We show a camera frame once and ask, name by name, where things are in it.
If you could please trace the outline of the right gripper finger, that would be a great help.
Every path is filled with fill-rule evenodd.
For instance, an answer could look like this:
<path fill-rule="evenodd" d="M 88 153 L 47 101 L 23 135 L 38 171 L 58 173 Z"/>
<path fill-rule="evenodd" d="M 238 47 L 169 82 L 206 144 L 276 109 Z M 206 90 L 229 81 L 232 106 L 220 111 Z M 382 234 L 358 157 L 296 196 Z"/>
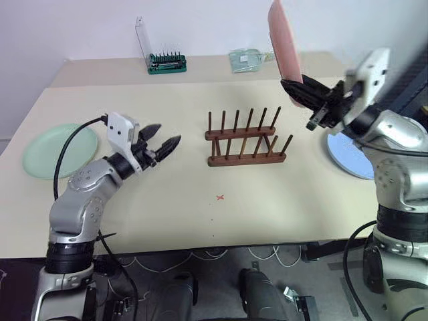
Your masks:
<path fill-rule="evenodd" d="M 280 83 L 289 97 L 298 105 L 306 107 L 314 112 L 322 107 L 323 97 L 308 97 L 305 95 L 303 80 L 302 82 L 281 80 Z"/>
<path fill-rule="evenodd" d="M 302 74 L 304 93 L 308 97 L 329 97 L 332 89 L 305 74 Z"/>

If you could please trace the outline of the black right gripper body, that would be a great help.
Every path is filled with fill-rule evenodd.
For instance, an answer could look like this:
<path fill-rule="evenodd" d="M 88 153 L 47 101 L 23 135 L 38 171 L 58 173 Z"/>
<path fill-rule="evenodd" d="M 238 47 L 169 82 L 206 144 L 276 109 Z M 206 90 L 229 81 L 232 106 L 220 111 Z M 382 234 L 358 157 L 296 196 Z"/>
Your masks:
<path fill-rule="evenodd" d="M 354 103 L 353 91 L 345 92 L 345 81 L 339 80 L 337 84 L 331 88 L 332 95 L 323 97 L 323 105 L 317 111 L 313 111 L 306 128 L 313 131 L 317 126 L 322 128 L 333 128 L 341 120 L 342 117 L 350 110 Z"/>

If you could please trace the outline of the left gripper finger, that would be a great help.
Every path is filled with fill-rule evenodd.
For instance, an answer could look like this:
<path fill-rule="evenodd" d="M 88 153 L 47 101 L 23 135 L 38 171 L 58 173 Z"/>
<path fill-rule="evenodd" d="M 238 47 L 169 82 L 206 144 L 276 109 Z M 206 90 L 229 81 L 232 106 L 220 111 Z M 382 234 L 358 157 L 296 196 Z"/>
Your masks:
<path fill-rule="evenodd" d="M 150 124 L 140 129 L 138 132 L 138 139 L 143 141 L 150 140 L 157 131 L 161 128 L 161 124 Z"/>
<path fill-rule="evenodd" d="M 163 161 L 176 149 L 181 141 L 181 135 L 174 136 L 162 143 L 161 147 L 155 151 L 155 160 Z"/>

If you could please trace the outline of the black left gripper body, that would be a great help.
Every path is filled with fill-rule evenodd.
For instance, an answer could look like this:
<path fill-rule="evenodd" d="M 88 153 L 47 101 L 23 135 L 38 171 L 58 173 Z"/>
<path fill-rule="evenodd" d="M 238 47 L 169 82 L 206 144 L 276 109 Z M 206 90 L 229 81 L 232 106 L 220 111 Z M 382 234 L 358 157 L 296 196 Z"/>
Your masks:
<path fill-rule="evenodd" d="M 141 138 L 138 138 L 136 143 L 131 146 L 131 152 L 140 165 L 141 171 L 145 171 L 149 167 L 155 167 L 158 163 L 156 153 L 148 149 L 147 141 Z"/>

